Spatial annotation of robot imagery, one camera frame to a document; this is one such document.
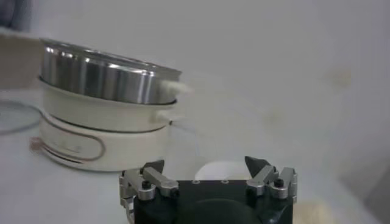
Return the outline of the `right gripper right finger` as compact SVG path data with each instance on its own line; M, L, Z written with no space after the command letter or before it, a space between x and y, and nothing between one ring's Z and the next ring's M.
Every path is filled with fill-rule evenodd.
M284 167L281 172L265 159L251 156L244 157L251 179L246 186L256 197L263 196L268 191L272 198L285 200L292 198L297 202L298 174L292 167Z

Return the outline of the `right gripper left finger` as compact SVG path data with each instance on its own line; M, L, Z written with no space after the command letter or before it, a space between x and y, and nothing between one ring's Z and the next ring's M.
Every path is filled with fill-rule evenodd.
M141 168L128 169L119 176L120 205L126 210L128 222L135 222L134 199L151 201L159 193L163 197L177 198L179 183L162 175L163 159L148 162Z

